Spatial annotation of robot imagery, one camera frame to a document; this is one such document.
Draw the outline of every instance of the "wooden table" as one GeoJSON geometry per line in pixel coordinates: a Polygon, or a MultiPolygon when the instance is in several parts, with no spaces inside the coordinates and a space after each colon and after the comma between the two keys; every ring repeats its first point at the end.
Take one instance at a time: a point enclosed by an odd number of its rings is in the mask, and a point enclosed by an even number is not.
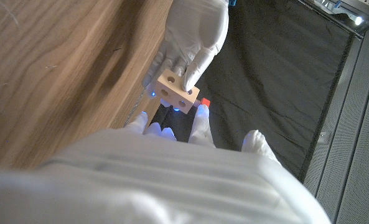
{"type": "MultiPolygon", "coordinates": [[[[0,169],[33,168],[89,133],[122,127],[170,4],[0,0],[0,169]]],[[[151,119],[158,106],[143,97],[134,116],[151,119]]]]}

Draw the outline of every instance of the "white cloth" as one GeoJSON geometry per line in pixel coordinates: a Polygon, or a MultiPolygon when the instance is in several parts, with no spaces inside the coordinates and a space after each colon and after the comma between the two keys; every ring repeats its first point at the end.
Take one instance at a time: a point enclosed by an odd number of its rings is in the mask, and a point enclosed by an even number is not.
{"type": "Polygon", "coordinates": [[[208,115],[200,106],[194,144],[158,124],[144,131],[143,113],[72,144],[37,171],[0,173],[0,223],[329,223],[269,147],[252,142],[263,135],[245,137],[243,150],[252,153],[216,149],[208,115]]]}

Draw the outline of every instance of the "white glove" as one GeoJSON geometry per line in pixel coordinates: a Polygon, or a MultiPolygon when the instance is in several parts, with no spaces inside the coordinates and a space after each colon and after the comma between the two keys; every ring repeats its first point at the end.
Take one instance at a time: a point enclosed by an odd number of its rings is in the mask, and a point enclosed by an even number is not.
{"type": "MultiPolygon", "coordinates": [[[[176,141],[176,137],[171,128],[161,130],[159,123],[152,123],[146,130],[148,117],[145,112],[142,112],[137,118],[125,129],[138,134],[154,135],[164,139],[176,141]]],[[[192,125],[189,143],[198,144],[201,146],[215,147],[213,144],[212,134],[209,126],[209,108],[205,105],[200,105],[195,115],[192,125]]]]}
{"type": "Polygon", "coordinates": [[[173,0],[165,38],[142,80],[149,96],[165,69],[183,77],[189,91],[219,53],[228,29],[228,0],[173,0]]]}
{"type": "MultiPolygon", "coordinates": [[[[125,129],[138,134],[155,135],[161,138],[176,141],[174,133],[171,128],[164,128],[161,131],[161,126],[158,123],[152,123],[146,131],[144,129],[147,125],[147,114],[141,113],[132,123],[128,124],[125,129]]],[[[195,115],[194,122],[192,124],[192,130],[189,138],[189,143],[198,144],[206,147],[216,147],[213,143],[212,133],[210,132],[209,125],[209,108],[205,105],[199,105],[197,114],[195,115]]],[[[264,135],[258,130],[250,131],[244,138],[242,152],[256,153],[261,156],[278,162],[273,150],[271,150],[269,144],[266,141],[264,135]]]]}

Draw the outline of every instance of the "black fabric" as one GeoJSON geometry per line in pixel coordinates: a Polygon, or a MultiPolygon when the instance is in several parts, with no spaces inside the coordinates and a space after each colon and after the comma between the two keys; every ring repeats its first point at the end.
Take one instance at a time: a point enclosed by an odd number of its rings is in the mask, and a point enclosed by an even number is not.
{"type": "MultiPolygon", "coordinates": [[[[282,165],[299,176],[349,33],[297,1],[237,1],[222,51],[196,84],[211,101],[216,147],[239,151],[260,130],[282,165]]],[[[161,106],[153,122],[188,141],[188,115],[161,106]]]]}

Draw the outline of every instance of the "finger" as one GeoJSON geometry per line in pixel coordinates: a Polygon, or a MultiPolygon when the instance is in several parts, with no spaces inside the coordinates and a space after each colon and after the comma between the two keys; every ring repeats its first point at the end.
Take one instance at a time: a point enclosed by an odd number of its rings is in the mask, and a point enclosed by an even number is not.
{"type": "Polygon", "coordinates": [[[250,131],[245,136],[241,151],[256,153],[278,162],[276,155],[274,155],[273,150],[271,150],[266,138],[258,130],[250,131]]]}
{"type": "Polygon", "coordinates": [[[144,132],[145,135],[151,134],[155,136],[161,136],[161,126],[159,123],[152,123],[144,132]]]}
{"type": "Polygon", "coordinates": [[[162,72],[164,72],[166,69],[171,70],[173,67],[173,64],[175,64],[176,60],[179,58],[179,53],[175,50],[174,46],[171,44],[167,44],[167,50],[166,50],[166,57],[164,61],[162,62],[161,66],[159,67],[159,70],[153,74],[152,80],[150,84],[147,86],[147,93],[149,96],[154,97],[155,96],[155,82],[160,77],[162,72]]]}
{"type": "Polygon", "coordinates": [[[189,91],[194,87],[214,56],[215,54],[211,50],[205,47],[201,48],[185,71],[182,81],[183,90],[189,91]]]}
{"type": "Polygon", "coordinates": [[[172,69],[172,72],[182,77],[185,73],[186,67],[187,67],[187,62],[182,57],[180,57],[176,63],[176,66],[172,69]]]}
{"type": "Polygon", "coordinates": [[[162,130],[161,137],[168,140],[176,141],[176,137],[174,136],[173,130],[171,128],[164,128],[162,130]]]}
{"type": "Polygon", "coordinates": [[[161,99],[161,104],[164,106],[164,107],[170,107],[170,103],[166,102],[165,100],[161,99]]]}
{"type": "Polygon", "coordinates": [[[142,134],[146,128],[148,117],[146,112],[141,112],[133,122],[126,125],[125,130],[133,131],[135,133],[142,134]]]}
{"type": "Polygon", "coordinates": [[[209,126],[209,108],[205,105],[199,105],[192,130],[189,143],[198,144],[207,147],[216,147],[213,143],[212,133],[209,126]]]}
{"type": "Polygon", "coordinates": [[[147,87],[154,76],[156,75],[156,72],[158,71],[159,67],[161,66],[163,60],[165,59],[166,55],[166,49],[167,49],[168,43],[166,40],[163,40],[161,42],[161,45],[159,46],[159,49],[157,51],[157,54],[155,54],[154,59],[152,60],[148,71],[146,73],[146,76],[144,76],[141,85],[143,87],[147,87]]]}

